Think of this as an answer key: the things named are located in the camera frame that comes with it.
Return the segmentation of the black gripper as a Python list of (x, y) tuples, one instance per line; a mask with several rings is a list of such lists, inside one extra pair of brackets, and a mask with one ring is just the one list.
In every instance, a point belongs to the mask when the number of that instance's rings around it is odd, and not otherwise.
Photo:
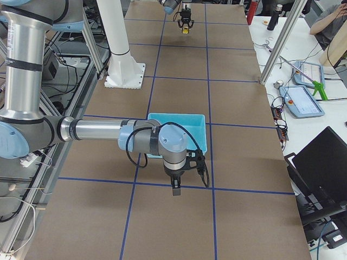
[(171, 179), (172, 195), (180, 196), (181, 195), (181, 176), (184, 174), (185, 170), (183, 169), (172, 170), (164, 166), (164, 171)]
[(191, 10), (190, 8), (181, 10), (181, 19), (177, 20), (178, 27), (183, 28), (183, 24), (188, 24), (188, 28), (191, 29), (194, 25), (194, 20), (191, 20)]

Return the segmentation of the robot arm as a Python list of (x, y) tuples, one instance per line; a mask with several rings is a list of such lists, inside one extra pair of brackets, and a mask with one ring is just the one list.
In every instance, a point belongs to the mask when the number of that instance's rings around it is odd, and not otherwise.
[(191, 18), (191, 1), (179, 0), (158, 0), (158, 3), (164, 8), (167, 15), (173, 15), (173, 21), (177, 22), (182, 34), (188, 34), (194, 25), (194, 20)]
[(88, 121), (40, 112), (44, 45), (48, 30), (80, 31), (82, 1), (1, 1), (8, 21), (1, 157), (14, 159), (73, 140), (116, 140), (126, 152), (163, 158), (172, 192), (181, 192), (187, 160), (187, 135), (180, 126), (156, 120)]

